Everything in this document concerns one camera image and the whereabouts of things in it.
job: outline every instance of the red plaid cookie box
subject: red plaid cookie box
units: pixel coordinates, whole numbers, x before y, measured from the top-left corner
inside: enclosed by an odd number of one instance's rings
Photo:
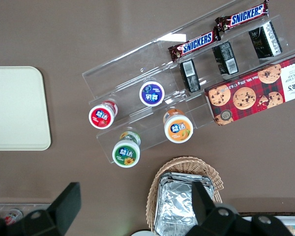
[[[295,99],[295,54],[205,89],[218,125]]]

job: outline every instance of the snickers wrapper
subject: snickers wrapper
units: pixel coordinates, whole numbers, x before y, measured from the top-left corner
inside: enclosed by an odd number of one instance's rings
[[[199,37],[189,40],[183,44],[172,46],[168,48],[168,50],[171,54],[173,62],[176,62],[177,59],[219,40],[221,40],[221,37],[219,35],[218,28],[214,27],[212,31],[200,35]]]
[[[268,16],[268,0],[265,0],[262,4],[254,6],[248,10],[236,13],[232,16],[223,16],[215,19],[219,31],[226,32],[236,26],[243,23],[247,23],[263,17]]]

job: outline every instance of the white tray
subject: white tray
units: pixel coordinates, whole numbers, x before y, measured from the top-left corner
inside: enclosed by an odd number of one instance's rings
[[[0,150],[51,144],[43,77],[34,67],[0,67]]]

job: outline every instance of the wicker basket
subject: wicker basket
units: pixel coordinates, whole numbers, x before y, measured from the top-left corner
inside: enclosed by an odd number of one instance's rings
[[[201,175],[201,176],[209,177],[212,180],[213,185],[215,187],[213,201],[215,203],[222,203],[222,199],[219,194],[219,191],[224,188],[223,181],[221,180],[217,171],[213,167],[211,167],[210,165],[206,164],[203,160],[198,159],[196,157],[184,156],[184,157],[175,158],[167,162],[157,172],[153,180],[152,186],[149,190],[149,194],[147,197],[146,216],[147,216],[147,224],[152,231],[154,231],[153,224],[154,224],[155,211],[156,211],[158,182],[159,182],[160,176],[164,172],[176,172],[176,173],[185,173],[185,174]]]

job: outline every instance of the clear acrylic display rack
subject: clear acrylic display rack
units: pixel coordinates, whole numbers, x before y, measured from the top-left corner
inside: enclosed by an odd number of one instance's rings
[[[195,128],[211,123],[213,119],[203,95],[204,88],[257,69],[290,53],[281,17],[271,17],[271,4],[275,4],[271,2],[270,17],[256,19],[227,33],[221,32],[221,41],[172,62],[168,51],[170,46],[184,43],[211,31],[216,26],[215,19],[219,16],[229,16],[258,4],[260,4],[258,0],[234,0],[163,37],[83,73],[85,82],[94,96],[89,102],[91,108],[105,100],[115,101],[118,106],[118,114],[113,125],[97,133],[97,139],[111,163],[113,163],[112,150],[122,132],[127,130],[137,132],[141,137],[140,150],[143,151],[167,140],[163,115],[171,108],[185,112]],[[270,20],[283,53],[259,60],[248,31]],[[212,52],[212,47],[226,41],[232,45],[239,69],[239,72],[232,76],[220,74]],[[185,89],[179,68],[181,62],[190,59],[194,61],[202,88],[192,94]],[[148,80],[158,81],[164,87],[165,99],[157,107],[146,107],[139,99],[140,87]]]

